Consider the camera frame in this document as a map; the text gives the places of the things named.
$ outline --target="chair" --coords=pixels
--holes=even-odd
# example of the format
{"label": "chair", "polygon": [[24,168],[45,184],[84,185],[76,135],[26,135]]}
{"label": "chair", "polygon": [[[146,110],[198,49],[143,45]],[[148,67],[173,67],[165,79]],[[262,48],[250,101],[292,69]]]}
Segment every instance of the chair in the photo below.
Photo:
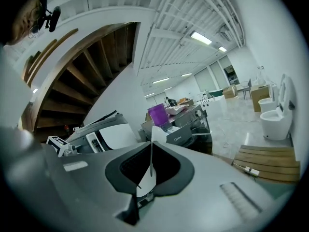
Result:
{"label": "chair", "polygon": [[246,94],[247,91],[249,91],[250,99],[252,99],[252,97],[251,97],[251,92],[250,92],[251,87],[252,87],[252,85],[251,85],[251,79],[250,79],[249,82],[248,82],[248,87],[246,87],[246,88],[244,88],[244,89],[242,90],[242,91],[243,91],[243,98],[244,98],[244,99],[245,99],[245,97],[247,97],[247,94]]}

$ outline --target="ceiling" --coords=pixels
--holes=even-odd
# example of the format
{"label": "ceiling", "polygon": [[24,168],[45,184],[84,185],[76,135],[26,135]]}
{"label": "ceiling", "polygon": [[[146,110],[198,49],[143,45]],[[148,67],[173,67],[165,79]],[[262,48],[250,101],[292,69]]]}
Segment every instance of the ceiling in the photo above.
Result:
{"label": "ceiling", "polygon": [[[218,50],[220,46],[231,50],[237,44],[242,45],[241,25],[237,23],[235,12],[226,0],[221,1],[232,16],[232,21],[238,26],[239,42],[233,37],[228,41],[219,33],[225,21],[211,6],[213,2],[213,5],[219,7],[220,12],[223,11],[217,0],[48,0],[48,8],[61,7],[59,23],[89,10],[111,6],[154,9],[156,16],[149,28],[137,70],[141,87],[147,95],[161,93],[164,89],[177,85],[184,80],[182,74],[195,74],[224,56],[226,53]],[[194,30],[210,39],[212,43],[205,45],[190,38]],[[9,63],[14,66],[32,43],[33,39],[25,39],[15,46],[5,47]],[[153,84],[153,81],[167,77],[169,80]]]}

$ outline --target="wooden pallet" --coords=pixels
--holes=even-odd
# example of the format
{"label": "wooden pallet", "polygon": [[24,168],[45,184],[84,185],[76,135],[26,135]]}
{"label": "wooden pallet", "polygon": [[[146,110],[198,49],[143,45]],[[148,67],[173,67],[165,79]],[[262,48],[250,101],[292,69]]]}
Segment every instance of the wooden pallet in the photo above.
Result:
{"label": "wooden pallet", "polygon": [[247,166],[260,171],[259,179],[281,183],[299,181],[299,162],[295,160],[293,148],[242,145],[233,163],[242,172],[240,167]]}

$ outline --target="glasses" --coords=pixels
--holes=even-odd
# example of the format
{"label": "glasses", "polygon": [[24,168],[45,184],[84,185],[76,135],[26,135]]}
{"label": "glasses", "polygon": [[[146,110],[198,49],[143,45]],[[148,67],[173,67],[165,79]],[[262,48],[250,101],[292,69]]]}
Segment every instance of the glasses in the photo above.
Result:
{"label": "glasses", "polygon": [[29,29],[28,37],[30,39],[33,39],[38,35],[40,28],[37,22],[41,18],[42,15],[43,15],[43,8],[41,5],[31,10],[29,21],[34,22],[35,24]]}

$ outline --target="white wall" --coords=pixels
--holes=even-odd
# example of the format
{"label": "white wall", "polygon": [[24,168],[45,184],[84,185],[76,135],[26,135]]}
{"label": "white wall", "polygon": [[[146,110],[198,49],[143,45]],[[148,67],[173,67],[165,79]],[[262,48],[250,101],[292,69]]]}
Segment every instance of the white wall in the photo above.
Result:
{"label": "white wall", "polygon": [[166,96],[179,101],[181,98],[193,99],[194,96],[200,93],[197,81],[194,75],[187,77],[186,80],[178,84],[177,86],[165,91]]}
{"label": "white wall", "polygon": [[258,64],[251,51],[246,47],[234,48],[227,54],[236,72],[239,83],[254,80],[258,74]]}
{"label": "white wall", "polygon": [[268,77],[280,83],[289,75],[295,104],[291,134],[296,159],[303,173],[309,149],[309,57],[308,48],[292,15],[281,0],[231,0],[244,27],[246,45]]}
{"label": "white wall", "polygon": [[7,64],[0,45],[0,126],[16,127],[31,96],[31,89]]}
{"label": "white wall", "polygon": [[166,98],[165,92],[147,98],[146,100],[148,102],[148,108],[157,106],[161,103],[164,104],[165,98]]}
{"label": "white wall", "polygon": [[140,125],[145,122],[148,103],[140,87],[132,64],[126,67],[107,87],[84,120],[87,125],[117,110],[128,121],[137,138]]}

